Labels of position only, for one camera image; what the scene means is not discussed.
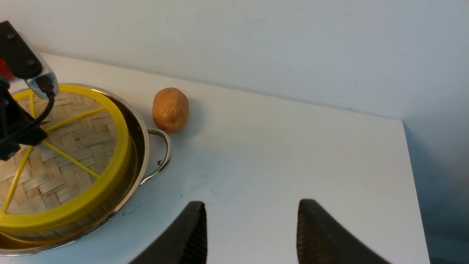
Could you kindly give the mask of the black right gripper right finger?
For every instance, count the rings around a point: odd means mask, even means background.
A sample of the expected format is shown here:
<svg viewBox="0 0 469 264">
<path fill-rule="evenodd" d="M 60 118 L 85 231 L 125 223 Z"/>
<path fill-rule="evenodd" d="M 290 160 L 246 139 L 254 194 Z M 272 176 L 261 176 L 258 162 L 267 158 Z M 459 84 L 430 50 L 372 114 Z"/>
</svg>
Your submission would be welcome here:
<svg viewBox="0 0 469 264">
<path fill-rule="evenodd" d="M 299 202 L 296 251 L 300 264 L 389 263 L 347 231 L 314 199 Z"/>
</svg>

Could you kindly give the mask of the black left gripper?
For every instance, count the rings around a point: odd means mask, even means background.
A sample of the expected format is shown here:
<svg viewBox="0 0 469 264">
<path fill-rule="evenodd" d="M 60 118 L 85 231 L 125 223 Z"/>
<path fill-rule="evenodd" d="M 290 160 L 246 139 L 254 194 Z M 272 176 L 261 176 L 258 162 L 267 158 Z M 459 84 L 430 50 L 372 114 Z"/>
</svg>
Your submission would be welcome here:
<svg viewBox="0 0 469 264">
<path fill-rule="evenodd" d="M 1 146 L 0 158 L 8 161 L 21 149 L 20 145 L 37 146 L 47 138 L 47 132 L 40 123 L 47 117 L 48 110 L 33 118 L 9 92 L 10 83 L 1 77 L 0 120 Z"/>
</svg>

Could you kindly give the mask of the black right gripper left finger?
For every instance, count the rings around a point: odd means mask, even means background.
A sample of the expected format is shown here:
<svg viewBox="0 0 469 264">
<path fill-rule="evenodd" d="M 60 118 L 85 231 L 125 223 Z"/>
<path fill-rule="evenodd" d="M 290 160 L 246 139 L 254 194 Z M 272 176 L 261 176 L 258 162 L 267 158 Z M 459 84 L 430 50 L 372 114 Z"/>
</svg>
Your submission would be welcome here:
<svg viewBox="0 0 469 264">
<path fill-rule="evenodd" d="M 132 264 L 206 264 L 208 256 L 205 204 L 189 202 L 169 227 Z"/>
</svg>

